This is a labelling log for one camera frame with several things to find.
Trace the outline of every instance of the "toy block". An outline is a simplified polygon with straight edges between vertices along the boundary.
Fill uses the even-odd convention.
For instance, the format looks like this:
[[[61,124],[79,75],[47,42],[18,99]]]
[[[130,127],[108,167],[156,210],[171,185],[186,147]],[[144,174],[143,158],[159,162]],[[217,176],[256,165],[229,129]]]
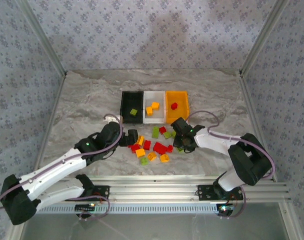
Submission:
[[[134,144],[134,145],[131,146],[132,153],[135,153],[135,151],[137,149],[140,149],[140,146],[138,144]]]
[[[160,108],[160,103],[159,102],[152,102],[151,108],[153,110],[159,110]]]
[[[160,160],[161,160],[161,163],[167,163],[168,161],[170,161],[170,158],[168,157],[167,154],[163,154],[160,156]]]
[[[139,136],[137,139],[136,144],[138,144],[139,146],[143,145],[144,142],[144,137],[143,136]]]
[[[153,127],[152,138],[158,139],[158,127],[157,126]]]
[[[151,147],[151,141],[145,140],[143,149],[150,150],[150,147]]]
[[[140,148],[135,151],[137,158],[145,156],[145,150]]]
[[[159,129],[160,133],[163,134],[166,132],[166,128],[163,126],[163,127],[160,127]]]
[[[149,161],[153,161],[154,159],[156,159],[156,154],[154,152],[150,152],[147,155],[147,158],[148,158]]]
[[[148,107],[146,108],[146,114],[147,114],[147,116],[153,115],[153,109],[152,109],[151,106],[148,106]]]
[[[159,150],[159,148],[160,148],[161,145],[162,144],[160,144],[159,142],[156,142],[155,145],[154,145],[154,147],[153,147],[153,151],[158,153],[158,150]]]
[[[145,166],[145,165],[148,164],[148,159],[146,157],[143,157],[143,158],[140,159],[140,162],[141,162],[142,166]]]
[[[183,153],[183,152],[184,152],[184,149],[183,149],[183,148],[177,147],[176,149],[178,150],[179,153]]]
[[[177,109],[177,103],[176,103],[176,102],[175,102],[175,103],[173,103],[173,104],[171,105],[171,109],[172,109],[172,110]]]
[[[158,151],[158,154],[163,155],[166,152],[167,152],[167,146],[164,146],[164,145],[161,144],[161,147],[160,147],[160,149]]]
[[[165,133],[163,133],[163,136],[165,137],[165,139],[169,139],[171,137],[171,134],[166,131]]]
[[[176,136],[176,131],[172,131],[172,132],[171,132],[171,137],[172,137],[172,138],[175,138],[175,136]]]
[[[167,152],[168,152],[168,153],[172,153],[172,152],[173,152],[173,146],[172,146],[172,145],[169,145],[169,146],[167,147]]]
[[[137,114],[137,110],[136,109],[134,109],[134,108],[132,108],[132,110],[130,111],[130,115],[132,115],[132,116],[136,116],[136,114]]]
[[[157,152],[158,154],[165,154],[167,151],[167,147],[160,144],[159,142],[156,142],[153,148],[154,152]]]

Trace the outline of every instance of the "marble tabletop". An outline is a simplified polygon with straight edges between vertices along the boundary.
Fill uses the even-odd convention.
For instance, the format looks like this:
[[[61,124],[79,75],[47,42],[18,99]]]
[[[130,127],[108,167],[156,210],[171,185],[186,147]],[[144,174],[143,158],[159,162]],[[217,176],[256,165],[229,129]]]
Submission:
[[[232,70],[169,69],[169,70],[82,70],[69,71],[59,98],[54,124],[44,150],[41,166],[63,155],[80,139],[100,132],[106,124],[106,113],[119,115],[122,91],[187,91],[190,112],[208,110],[221,124],[215,131],[243,135],[253,129],[243,99],[239,76]],[[190,123],[208,127],[215,119],[199,113]],[[125,124],[139,135],[155,143],[152,127],[161,124]],[[169,145],[173,139],[159,136],[158,142]],[[141,166],[127,147],[118,147],[106,160],[97,161],[73,173],[90,176],[119,175],[212,175],[217,176],[231,166],[227,156],[210,149],[197,148],[193,153],[169,153],[170,161],[159,159]]]

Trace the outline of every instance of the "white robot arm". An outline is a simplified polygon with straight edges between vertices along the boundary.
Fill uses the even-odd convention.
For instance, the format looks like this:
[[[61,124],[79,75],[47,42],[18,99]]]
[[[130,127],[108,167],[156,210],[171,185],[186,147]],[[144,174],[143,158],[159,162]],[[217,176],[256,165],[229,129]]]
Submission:
[[[230,136],[209,132],[201,125],[192,127],[181,117],[171,126],[176,132],[174,147],[182,148],[186,153],[196,148],[208,148],[231,158],[233,168],[213,183],[214,191],[220,199],[227,198],[229,192],[236,187],[244,184],[255,185],[272,167],[267,156],[258,150],[264,148],[250,133]]]
[[[24,223],[49,205],[91,196],[94,185],[84,174],[70,181],[57,182],[95,161],[106,159],[105,156],[113,154],[117,146],[126,147],[137,141],[137,130],[128,130],[128,135],[120,131],[123,131],[122,127],[112,121],[101,132],[80,140],[74,148],[43,168],[20,178],[8,176],[3,183],[0,202],[12,223]]]

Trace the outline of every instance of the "yellow block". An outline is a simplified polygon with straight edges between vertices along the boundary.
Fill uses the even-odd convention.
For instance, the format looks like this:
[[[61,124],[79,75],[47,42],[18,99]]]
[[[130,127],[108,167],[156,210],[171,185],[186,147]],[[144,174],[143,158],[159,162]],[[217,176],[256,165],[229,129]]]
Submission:
[[[147,114],[147,116],[153,115],[153,110],[152,110],[152,107],[151,107],[151,106],[148,106],[148,107],[146,108],[146,114]]]
[[[137,149],[137,150],[135,151],[135,153],[136,153],[137,158],[140,158],[140,157],[142,157],[142,156],[145,156],[145,150],[142,149],[142,148]]]
[[[143,136],[139,136],[137,139],[136,144],[138,144],[139,146],[143,145],[144,142],[144,137]]]
[[[152,102],[152,105],[151,105],[151,108],[153,109],[153,110],[159,110],[159,108],[160,108],[160,103],[159,102]]]
[[[162,163],[167,163],[168,161],[170,161],[170,158],[168,157],[167,154],[163,154],[160,156],[160,160]]]
[[[147,158],[148,158],[149,161],[153,161],[154,159],[156,159],[156,154],[154,152],[150,152],[147,155]]]

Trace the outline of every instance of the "wall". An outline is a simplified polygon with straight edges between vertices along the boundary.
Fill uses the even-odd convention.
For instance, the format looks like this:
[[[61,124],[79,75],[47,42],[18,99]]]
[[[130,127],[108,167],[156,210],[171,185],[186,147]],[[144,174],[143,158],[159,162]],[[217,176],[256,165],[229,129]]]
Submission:
[[[0,0],[0,191],[32,170],[60,81],[15,1]],[[7,226],[0,211],[0,239]]]
[[[66,70],[241,68],[274,0],[29,0]]]
[[[304,0],[290,1],[246,79],[304,232]]]

